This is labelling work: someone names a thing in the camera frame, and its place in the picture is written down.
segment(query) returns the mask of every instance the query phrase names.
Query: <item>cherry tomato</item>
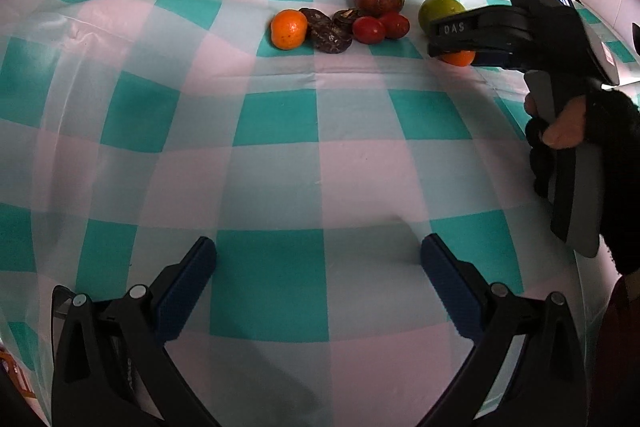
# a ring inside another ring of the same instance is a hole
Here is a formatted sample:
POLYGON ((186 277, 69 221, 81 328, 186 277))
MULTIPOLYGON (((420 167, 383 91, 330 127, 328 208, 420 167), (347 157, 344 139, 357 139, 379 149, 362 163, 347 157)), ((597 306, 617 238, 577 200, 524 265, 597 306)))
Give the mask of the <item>cherry tomato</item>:
POLYGON ((378 17, 386 31, 387 39, 401 39, 409 32, 409 19, 398 12, 388 12, 378 17))
POLYGON ((362 44, 379 44, 385 39, 385 27, 378 19, 367 15, 355 20, 353 36, 362 44))

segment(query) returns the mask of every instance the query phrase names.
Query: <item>hand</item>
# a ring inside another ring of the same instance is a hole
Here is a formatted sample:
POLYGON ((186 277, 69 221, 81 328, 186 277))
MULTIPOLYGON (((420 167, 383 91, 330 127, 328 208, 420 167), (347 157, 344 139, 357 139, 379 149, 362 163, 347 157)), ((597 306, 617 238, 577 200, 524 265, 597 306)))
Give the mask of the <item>hand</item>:
MULTIPOLYGON (((538 116, 538 108, 529 93, 524 99, 524 110, 529 116, 538 116)), ((551 149, 570 149, 584 141, 587 100, 585 96, 572 98, 558 119, 542 134, 542 142, 551 149)))
MULTIPOLYGON (((534 117, 531 126, 542 130, 533 97, 524 109, 534 117)), ((533 147, 531 166, 537 176, 536 192, 546 197, 546 184, 553 168, 548 148, 576 147, 583 141, 602 147, 605 194, 599 232, 622 275, 640 269, 640 112, 632 100, 617 90, 594 90, 571 99, 558 119, 543 130, 542 144, 533 147)))
MULTIPOLYGON (((538 116, 530 94, 524 109, 538 116)), ((622 419, 637 410, 640 385, 640 113, 622 92, 595 91, 571 99, 538 137, 544 145, 537 144, 538 153, 531 155, 532 168, 538 169, 540 162, 535 165, 534 159, 545 158, 545 147, 566 149, 585 140, 602 147, 605 194, 600 233, 623 277, 613 289, 598 333, 589 425, 638 425, 622 419)))

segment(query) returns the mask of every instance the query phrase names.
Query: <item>blue gripper pad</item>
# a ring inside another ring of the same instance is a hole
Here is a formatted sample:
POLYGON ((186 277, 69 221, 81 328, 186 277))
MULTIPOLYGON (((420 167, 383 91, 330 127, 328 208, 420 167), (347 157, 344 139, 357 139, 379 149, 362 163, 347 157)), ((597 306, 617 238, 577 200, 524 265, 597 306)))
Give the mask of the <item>blue gripper pad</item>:
POLYGON ((165 267, 149 286, 156 340, 174 341, 216 268, 216 246, 201 237, 179 264, 165 267))
POLYGON ((458 333, 477 344, 484 326, 484 292, 489 288, 484 278, 471 263, 458 261, 436 233, 424 238, 420 263, 458 333))

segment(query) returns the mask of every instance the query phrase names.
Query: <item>metal screw head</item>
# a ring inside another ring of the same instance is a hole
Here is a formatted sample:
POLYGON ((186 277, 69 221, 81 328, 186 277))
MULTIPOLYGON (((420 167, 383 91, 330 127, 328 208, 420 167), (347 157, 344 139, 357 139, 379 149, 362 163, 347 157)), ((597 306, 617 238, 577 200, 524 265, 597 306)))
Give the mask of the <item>metal screw head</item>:
POLYGON ((562 306, 566 302, 566 299, 560 292, 553 292, 551 294, 551 302, 557 306, 562 306))
POLYGON ((86 295, 83 293, 76 295, 73 300, 74 306, 78 306, 78 307, 82 306, 85 302, 86 302, 86 295))
POLYGON ((129 290, 129 296, 132 299, 140 299, 146 295, 146 286, 143 284, 136 284, 129 290))
POLYGON ((491 285, 491 293, 496 297, 506 297, 509 295, 509 289, 501 282, 495 282, 491 285))

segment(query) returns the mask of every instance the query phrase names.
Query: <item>checkered tablecloth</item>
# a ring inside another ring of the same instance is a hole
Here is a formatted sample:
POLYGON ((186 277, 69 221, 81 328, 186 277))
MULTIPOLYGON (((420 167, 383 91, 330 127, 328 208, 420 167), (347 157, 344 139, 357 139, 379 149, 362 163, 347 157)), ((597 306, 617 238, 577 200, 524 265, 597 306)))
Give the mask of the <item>checkered tablecloth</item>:
POLYGON ((564 292, 584 331, 522 76, 429 59, 423 1, 406 38, 325 55, 273 48, 269 20, 350 0, 0 0, 0 337, 44 409, 52 288, 121 296, 200 235, 218 268, 168 351, 225 427, 414 425, 470 349, 419 266, 430 232, 564 292))

